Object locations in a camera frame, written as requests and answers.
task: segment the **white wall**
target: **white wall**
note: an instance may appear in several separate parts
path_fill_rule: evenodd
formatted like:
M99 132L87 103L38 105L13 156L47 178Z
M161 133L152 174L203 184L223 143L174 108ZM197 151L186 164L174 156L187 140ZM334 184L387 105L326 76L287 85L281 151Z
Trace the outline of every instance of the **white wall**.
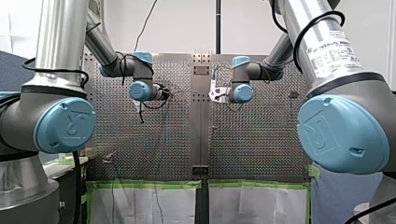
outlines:
M116 50L132 52L153 0L105 0L105 24ZM215 48L213 0L159 0L138 49L192 53Z
M361 64L389 81L391 18L394 0L344 0L338 10L346 15L344 30Z
M0 50L35 57L42 0L0 0Z
M131 52L154 0L104 0L105 24L114 48ZM42 0L0 0L0 50L35 56ZM363 66L382 74L396 90L396 3L393 0L343 0L345 31ZM152 52L215 51L214 0L159 0L139 49ZM221 52L268 54L281 32L269 3L222 1Z

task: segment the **light blue joint cap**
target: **light blue joint cap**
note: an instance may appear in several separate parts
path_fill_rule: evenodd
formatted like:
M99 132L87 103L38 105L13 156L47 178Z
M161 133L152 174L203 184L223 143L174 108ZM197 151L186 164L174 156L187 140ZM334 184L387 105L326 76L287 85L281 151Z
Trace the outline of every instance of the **light blue joint cap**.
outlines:
M152 54L148 51L137 50L134 52L134 56L145 63L152 64Z
M316 96L302 106L298 120L306 154L330 171L368 175L388 163L389 142L381 125L347 98Z
M238 104L245 104L253 99L254 90L247 84L241 84L233 91L233 98Z
M46 153L69 153L81 150L92 137L96 113L81 98L58 101L43 113L35 126L34 140L38 150Z
M238 67L245 63L250 63L250 58L248 56L237 56L233 58L232 67Z
M103 70L103 67L101 64L99 64L99 72L100 72L100 74L102 74L102 76L109 77L109 75L106 74L105 70Z
M151 91L147 83L136 81L132 83L131 88L129 89L129 95L136 101L144 102L149 100Z

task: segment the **metal pegboard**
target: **metal pegboard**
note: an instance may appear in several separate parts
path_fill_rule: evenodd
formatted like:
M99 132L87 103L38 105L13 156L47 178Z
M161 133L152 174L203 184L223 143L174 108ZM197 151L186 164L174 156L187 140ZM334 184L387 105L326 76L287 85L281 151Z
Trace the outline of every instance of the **metal pegboard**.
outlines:
M162 109L146 109L141 123L128 93L132 79L121 86L120 78L102 77L86 54L92 78L87 91L98 120L87 152L89 179L191 179L191 61L191 55L154 55L154 82L169 87L173 97ZM103 161L111 153L115 165Z
M211 65L231 67L232 57L213 56ZM219 85L229 85L231 76L231 70L220 68ZM310 161L297 134L297 113L307 91L303 75L291 64L281 80L251 85L254 99L240 108L210 103L209 178L306 181Z

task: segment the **perforated metal panel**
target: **perforated metal panel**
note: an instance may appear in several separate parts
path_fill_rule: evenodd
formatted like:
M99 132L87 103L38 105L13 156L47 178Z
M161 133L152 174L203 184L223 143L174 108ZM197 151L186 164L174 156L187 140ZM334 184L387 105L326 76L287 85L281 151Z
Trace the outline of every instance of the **perforated metal panel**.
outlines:
M231 66L219 59L212 66ZM232 72L220 69L221 86ZM210 178L304 181L309 163L297 134L297 113L306 93L304 78L288 65L282 80L251 82L255 96L243 105L211 104L209 127ZM299 93L297 98L291 94Z
M209 165L209 178L305 182L310 160L298 140L296 117L306 89L295 67L289 65L280 81L252 81L254 100L232 112L227 105L208 102L210 76L194 74L199 56L192 56L154 56L154 81L170 87L174 97L168 110L145 111L142 124L128 94L132 79L121 86L120 78L100 76L96 60L86 55L85 68L92 77L86 90L98 116L88 150L88 178L192 179L193 165ZM206 55L210 62L199 66L210 71L231 66L232 57ZM263 56L251 58L261 61ZM231 75L220 69L219 84L228 85ZM291 92L298 97L290 97ZM117 167L104 162L112 153Z
M174 96L159 110L147 109L141 123L128 90L132 79L121 86L120 78L98 74L97 62L86 56L85 68L93 78L92 103L97 126L90 150L89 179L176 180L191 178L191 62L154 57L154 82L171 89ZM151 107L161 102L147 103ZM113 163L104 158L114 153Z

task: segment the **blue logo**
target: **blue logo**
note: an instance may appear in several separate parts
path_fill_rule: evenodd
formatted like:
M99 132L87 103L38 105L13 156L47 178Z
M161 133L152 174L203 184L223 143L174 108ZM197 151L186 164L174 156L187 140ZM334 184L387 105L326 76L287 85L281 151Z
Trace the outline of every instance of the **blue logo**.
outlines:
M335 137L326 120L326 113L324 111L320 111L314 117L308 119L304 123L303 129L316 155L337 147Z
M78 130L81 130L84 128L85 125L85 120L87 120L87 117L90 114L88 113L83 113L83 112L77 112L77 111L72 111L70 112L67 117L69 117L70 119L70 124L67 125L67 135L69 135L69 137L65 137L65 138L86 138L85 133L83 133L83 136L77 136L78 135Z

